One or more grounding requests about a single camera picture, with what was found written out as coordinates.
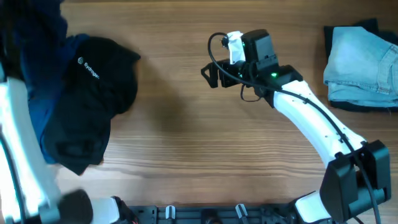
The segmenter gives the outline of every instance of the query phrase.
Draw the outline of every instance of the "black garment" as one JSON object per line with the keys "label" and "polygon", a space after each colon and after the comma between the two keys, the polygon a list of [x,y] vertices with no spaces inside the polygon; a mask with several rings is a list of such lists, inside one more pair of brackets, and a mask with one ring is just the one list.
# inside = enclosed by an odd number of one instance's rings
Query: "black garment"
{"label": "black garment", "polygon": [[[398,45],[398,36],[391,31],[380,31],[377,19],[368,19],[364,21],[359,21],[355,23],[355,27],[363,27],[368,32],[382,38],[383,40],[390,42],[392,44]],[[325,50],[326,50],[326,58],[329,59],[332,43],[333,43],[333,30],[335,27],[344,27],[344,26],[325,26],[323,31],[325,33]],[[359,106],[348,102],[342,101],[330,101],[330,105],[334,108],[340,108],[346,111],[354,111],[354,112],[370,112],[370,111],[389,111],[389,112],[398,112],[398,107],[390,107],[390,108],[382,108],[382,107],[371,107],[371,106]]]}
{"label": "black garment", "polygon": [[56,161],[80,175],[103,160],[111,119],[136,98],[133,65],[139,59],[109,39],[92,37],[81,43],[44,132],[45,148]]}

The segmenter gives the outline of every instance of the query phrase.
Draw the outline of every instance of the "dark blue cloth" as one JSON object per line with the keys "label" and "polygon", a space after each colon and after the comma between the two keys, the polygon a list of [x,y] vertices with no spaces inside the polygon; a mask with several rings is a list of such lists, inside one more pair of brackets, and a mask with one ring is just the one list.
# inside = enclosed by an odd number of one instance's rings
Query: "dark blue cloth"
{"label": "dark blue cloth", "polygon": [[61,16],[61,1],[31,0],[16,22],[15,44],[21,48],[21,70],[28,90],[29,113],[37,140],[48,163],[56,163],[42,144],[44,128],[64,89],[69,61],[88,35],[66,38],[68,24]]}

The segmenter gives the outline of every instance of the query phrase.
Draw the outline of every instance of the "robotic arm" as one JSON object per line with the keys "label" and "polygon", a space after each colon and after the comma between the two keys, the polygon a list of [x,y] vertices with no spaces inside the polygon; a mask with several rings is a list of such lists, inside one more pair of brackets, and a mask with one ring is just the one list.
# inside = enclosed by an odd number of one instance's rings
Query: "robotic arm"
{"label": "robotic arm", "polygon": [[[211,40],[217,35],[223,36],[221,43],[229,49],[229,60],[214,59]],[[218,80],[225,88],[238,83],[253,87],[255,94],[288,117],[319,153],[325,177],[319,192],[295,202],[301,219],[315,223],[332,217],[345,222],[373,207],[376,223],[380,223],[377,205],[391,198],[385,145],[368,143],[352,132],[316,98],[292,66],[279,66],[266,30],[215,33],[208,51],[213,62],[201,74],[212,88],[218,87]]]}

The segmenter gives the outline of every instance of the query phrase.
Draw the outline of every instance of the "wooden tabletop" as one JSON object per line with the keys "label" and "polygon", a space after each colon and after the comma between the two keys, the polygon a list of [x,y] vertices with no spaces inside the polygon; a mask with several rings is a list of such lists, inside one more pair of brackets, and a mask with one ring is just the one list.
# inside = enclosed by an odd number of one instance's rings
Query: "wooden tabletop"
{"label": "wooden tabletop", "polygon": [[[394,0],[66,1],[69,34],[111,38],[142,60],[137,100],[112,120],[104,163],[80,177],[59,167],[60,188],[129,205],[198,206],[289,202],[319,189],[325,168],[287,118],[265,101],[241,101],[239,86],[211,89],[201,77],[208,38],[267,29],[279,63],[294,66],[327,104],[323,26],[376,17],[381,29],[398,32],[397,10]],[[217,59],[228,57],[219,43],[213,48]],[[380,213],[383,223],[398,223],[398,115],[330,109],[389,147],[393,198]],[[360,217],[374,223],[372,211]]]}

